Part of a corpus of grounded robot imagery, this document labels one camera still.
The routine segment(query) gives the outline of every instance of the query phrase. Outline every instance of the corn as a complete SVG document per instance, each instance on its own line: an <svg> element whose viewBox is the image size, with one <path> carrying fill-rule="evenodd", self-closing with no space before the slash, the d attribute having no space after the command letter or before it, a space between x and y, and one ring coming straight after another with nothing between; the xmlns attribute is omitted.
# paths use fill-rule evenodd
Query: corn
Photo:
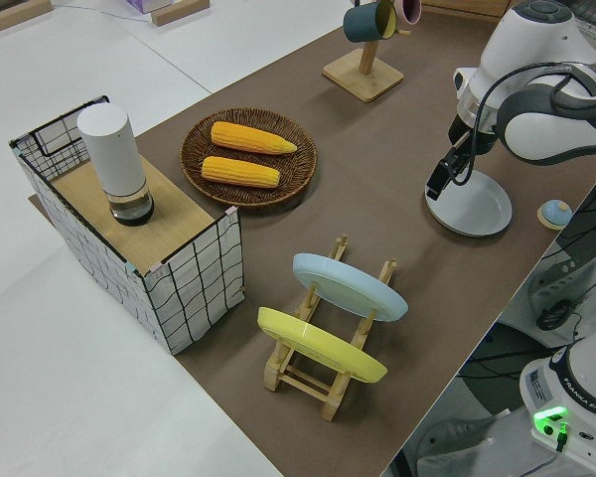
<svg viewBox="0 0 596 477"><path fill-rule="evenodd" d="M254 127L217 121L212 125L212 142L217 146L238 149L239 151L259 152L262 154L286 154L295 152L295 144L277 134Z"/></svg>
<svg viewBox="0 0 596 477"><path fill-rule="evenodd" d="M280 182L280 172L276 169L220 156L206 157L201 176L208 181L264 189L278 187Z"/></svg>

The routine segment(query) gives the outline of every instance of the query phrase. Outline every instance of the woven basket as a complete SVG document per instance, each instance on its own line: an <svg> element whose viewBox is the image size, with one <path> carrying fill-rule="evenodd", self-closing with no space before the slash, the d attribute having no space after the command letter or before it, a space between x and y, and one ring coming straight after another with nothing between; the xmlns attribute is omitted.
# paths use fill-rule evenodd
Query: woven basket
<svg viewBox="0 0 596 477"><path fill-rule="evenodd" d="M227 121L273 132L298 147L291 154L269 155L237 151L212 143L210 132L216 121ZM201 166L208 156L253 162L280 171L275 189L259 189L207 181ZM202 193L224 204L245 209L279 206L302 192L316 170L316 145L294 121L266 109L235 108L217 112L200 121L186 136L181 149L181 167L188 180Z"/></svg>

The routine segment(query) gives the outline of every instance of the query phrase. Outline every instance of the wire mesh basket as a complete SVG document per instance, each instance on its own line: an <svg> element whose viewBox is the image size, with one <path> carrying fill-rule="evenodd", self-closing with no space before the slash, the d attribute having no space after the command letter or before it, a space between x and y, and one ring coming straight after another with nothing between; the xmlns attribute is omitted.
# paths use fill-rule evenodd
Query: wire mesh basket
<svg viewBox="0 0 596 477"><path fill-rule="evenodd" d="M55 186L89 161L76 120L98 97L10 142L44 208L79 263L154 339L177 354L244 299L237 209L140 272Z"/></svg>

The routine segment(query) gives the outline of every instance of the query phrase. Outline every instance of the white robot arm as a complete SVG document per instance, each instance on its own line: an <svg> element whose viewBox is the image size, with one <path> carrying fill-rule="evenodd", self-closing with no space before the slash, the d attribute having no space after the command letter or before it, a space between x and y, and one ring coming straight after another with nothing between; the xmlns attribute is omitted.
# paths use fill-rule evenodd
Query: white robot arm
<svg viewBox="0 0 596 477"><path fill-rule="evenodd" d="M596 332L529 363L520 387L532 435L596 474Z"/></svg>
<svg viewBox="0 0 596 477"><path fill-rule="evenodd" d="M453 147L428 180L429 198L451 181L465 184L457 176L498 138L538 165L596 154L596 51L567 7L551 0L514 7L480 65L458 69L453 80L459 99L448 133Z"/></svg>

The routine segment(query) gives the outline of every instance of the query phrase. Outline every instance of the mug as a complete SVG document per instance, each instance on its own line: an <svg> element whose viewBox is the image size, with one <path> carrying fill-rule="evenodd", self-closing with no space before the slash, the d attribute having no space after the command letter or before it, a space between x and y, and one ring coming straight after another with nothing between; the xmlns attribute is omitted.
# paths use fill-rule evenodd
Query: mug
<svg viewBox="0 0 596 477"><path fill-rule="evenodd" d="M391 0L377 0L365 5L356 0L355 7L345 14L343 30L350 42L373 42L390 38L396 25L397 15Z"/></svg>
<svg viewBox="0 0 596 477"><path fill-rule="evenodd" d="M397 20L414 25L421 16L421 0L393 0Z"/></svg>

